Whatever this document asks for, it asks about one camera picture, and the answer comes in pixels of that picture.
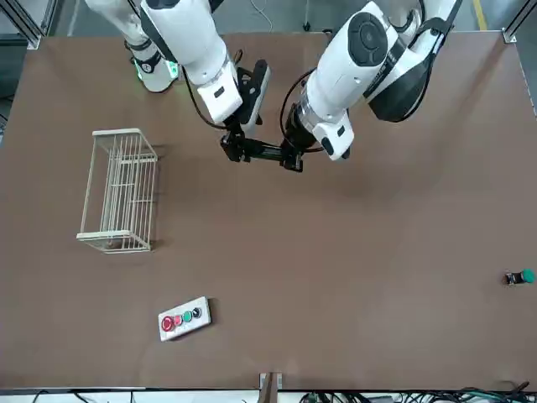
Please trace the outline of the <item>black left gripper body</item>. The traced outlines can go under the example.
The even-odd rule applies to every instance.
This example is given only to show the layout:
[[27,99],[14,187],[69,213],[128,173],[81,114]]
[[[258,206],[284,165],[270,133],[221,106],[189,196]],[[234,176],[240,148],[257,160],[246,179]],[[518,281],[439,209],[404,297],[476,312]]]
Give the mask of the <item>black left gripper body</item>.
[[284,124],[282,148],[291,151],[307,152],[314,144],[314,135],[305,129],[298,116],[298,107],[292,105]]

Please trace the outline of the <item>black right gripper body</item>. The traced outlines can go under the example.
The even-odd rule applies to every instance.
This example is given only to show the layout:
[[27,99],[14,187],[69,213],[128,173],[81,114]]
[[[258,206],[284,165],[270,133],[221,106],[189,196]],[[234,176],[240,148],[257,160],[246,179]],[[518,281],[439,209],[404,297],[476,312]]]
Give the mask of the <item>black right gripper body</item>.
[[237,89],[242,99],[241,105],[227,120],[230,124],[239,124],[241,127],[251,127],[253,125],[253,95],[254,79],[253,73],[245,68],[237,68]]

